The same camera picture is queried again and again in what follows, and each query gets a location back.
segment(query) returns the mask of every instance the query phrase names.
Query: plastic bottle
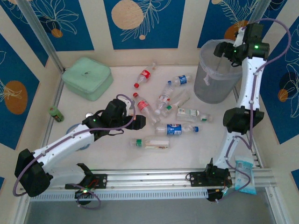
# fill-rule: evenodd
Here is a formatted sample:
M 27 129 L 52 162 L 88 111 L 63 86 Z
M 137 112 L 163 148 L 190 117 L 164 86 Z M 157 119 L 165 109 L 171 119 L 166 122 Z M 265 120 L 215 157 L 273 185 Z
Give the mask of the plastic bottle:
M 155 114 L 160 115 L 161 109 L 168 105 L 172 92 L 173 86 L 171 84 L 171 81 L 168 81 L 162 91 L 162 94 L 159 96 L 157 100 L 157 109 L 155 110 Z
M 182 133 L 192 133 L 198 132 L 199 127 L 193 126 L 190 123 L 183 125 L 179 124 L 156 124 L 155 125 L 155 134 L 156 135 L 180 135 Z
M 134 87 L 138 89 L 141 83 L 146 83 L 150 76 L 153 74 L 153 72 L 156 70 L 157 66 L 158 65 L 156 62 L 153 62 L 152 64 L 148 65 L 137 77 L 137 81 L 134 84 Z
M 172 111 L 177 110 L 179 107 L 181 107 L 185 102 L 187 102 L 191 97 L 191 94 L 187 90 L 181 91 L 178 95 L 175 97 L 172 97 L 169 106 L 163 108 L 161 110 L 161 113 L 164 117 L 167 117 Z
M 186 74 L 186 75 L 182 75 L 182 76 L 178 76 L 178 77 L 174 77 L 171 82 L 172 85 L 174 86 L 179 86 L 179 85 L 183 85 L 186 83 L 190 83 L 194 80 L 193 76 L 191 74 Z
M 140 97 L 137 92 L 133 94 L 133 97 L 135 98 L 140 112 L 144 113 L 146 116 L 147 121 L 149 121 L 152 125 L 160 122 L 160 118 L 154 113 L 150 104 L 144 98 Z
M 131 146 L 143 147 L 143 148 L 154 148 L 154 149 L 165 149 L 169 148 L 170 139 L 166 136 L 148 136 L 143 139 L 131 139 Z
M 177 112 L 177 120 L 212 122 L 213 117 L 210 114 L 201 113 L 199 110 L 179 108 Z

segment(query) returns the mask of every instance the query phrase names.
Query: clear plastic bottle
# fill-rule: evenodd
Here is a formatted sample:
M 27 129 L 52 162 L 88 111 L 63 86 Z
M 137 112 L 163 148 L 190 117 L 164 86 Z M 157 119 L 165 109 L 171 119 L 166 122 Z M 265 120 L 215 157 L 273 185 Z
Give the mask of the clear plastic bottle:
M 153 74 L 153 72 L 156 70 L 157 66 L 158 65 L 156 62 L 153 62 L 152 64 L 148 65 L 137 77 L 137 81 L 134 84 L 134 87 L 138 89 L 141 83 L 146 83 L 150 76 Z
M 212 122 L 213 117 L 210 114 L 201 113 L 199 110 L 179 108 L 177 120 Z
M 140 97 L 137 92 L 133 94 L 133 97 L 135 98 L 140 112 L 144 113 L 146 116 L 147 121 L 149 121 L 152 125 L 160 122 L 160 118 L 154 113 L 150 104 L 144 98 Z
M 172 92 L 173 86 L 171 84 L 171 81 L 168 81 L 162 91 L 162 94 L 159 96 L 157 100 L 157 109 L 155 110 L 155 114 L 160 115 L 161 109 L 168 105 Z
M 186 124 L 156 124 L 155 134 L 156 135 L 180 135 L 182 133 L 197 133 L 199 131 L 198 126 L 193 126 L 190 123 Z
M 165 149 L 170 147 L 170 139 L 166 136 L 148 136 L 143 139 L 131 139 L 131 146 L 143 147 L 143 148 L 154 148 L 154 149 Z
M 172 85 L 179 86 L 179 85 L 183 85 L 186 83 L 191 83 L 191 82 L 193 82 L 193 80 L 194 80 L 193 76 L 190 73 L 188 73 L 186 75 L 174 77 L 171 80 L 171 82 L 172 82 Z
M 164 117 L 167 117 L 172 111 L 177 110 L 179 107 L 181 107 L 185 102 L 187 102 L 191 97 L 191 94 L 187 90 L 181 91 L 178 95 L 175 97 L 172 97 L 169 106 L 163 108 L 161 110 L 161 113 Z

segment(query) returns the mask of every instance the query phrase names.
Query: gray trash bin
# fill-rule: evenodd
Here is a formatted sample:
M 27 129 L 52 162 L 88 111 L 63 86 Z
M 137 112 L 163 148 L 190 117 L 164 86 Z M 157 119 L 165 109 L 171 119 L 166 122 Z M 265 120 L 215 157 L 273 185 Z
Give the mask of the gray trash bin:
M 216 57 L 214 50 L 218 43 L 231 40 L 209 40 L 199 53 L 199 64 L 194 83 L 195 95 L 209 104 L 222 102 L 242 77 L 242 67 L 232 67 L 225 57 Z

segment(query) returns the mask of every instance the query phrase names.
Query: white floor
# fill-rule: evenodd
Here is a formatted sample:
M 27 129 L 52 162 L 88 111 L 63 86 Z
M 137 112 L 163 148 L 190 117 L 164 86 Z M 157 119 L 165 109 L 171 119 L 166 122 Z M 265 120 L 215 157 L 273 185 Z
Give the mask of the white floor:
M 65 135 L 70 126 L 81 123 L 86 113 L 105 109 L 108 102 L 117 94 L 123 93 L 132 97 L 136 91 L 133 84 L 144 67 L 112 67 L 111 69 L 114 82 L 97 101 L 88 101 L 70 92 L 66 87 L 63 89 L 58 108 L 64 114 L 65 120 L 62 123 L 54 122 L 49 143 Z M 151 80 L 140 87 L 138 93 L 155 108 L 156 99 L 168 80 L 187 72 L 195 75 L 196 70 L 195 66 L 160 66 Z M 220 104 L 206 104 L 195 96 L 193 84 L 177 87 L 174 95 L 185 88 L 191 91 L 192 97 L 184 107 L 199 109 L 214 117 L 213 123 L 199 123 L 203 130 L 198 134 L 173 136 L 169 149 L 149 150 L 131 147 L 129 139 L 153 135 L 154 128 L 150 124 L 139 131 L 124 129 L 124 134 L 104 136 L 88 149 L 74 152 L 57 165 L 69 166 L 80 162 L 90 169 L 204 168 L 219 150 L 225 132 L 225 127 L 222 126 L 223 114 L 227 109 L 235 106 L 236 100 L 231 92 Z M 161 117 L 161 120 L 163 123 L 178 123 L 174 114 L 167 119 Z M 251 156 L 242 142 L 239 143 L 235 154 Z

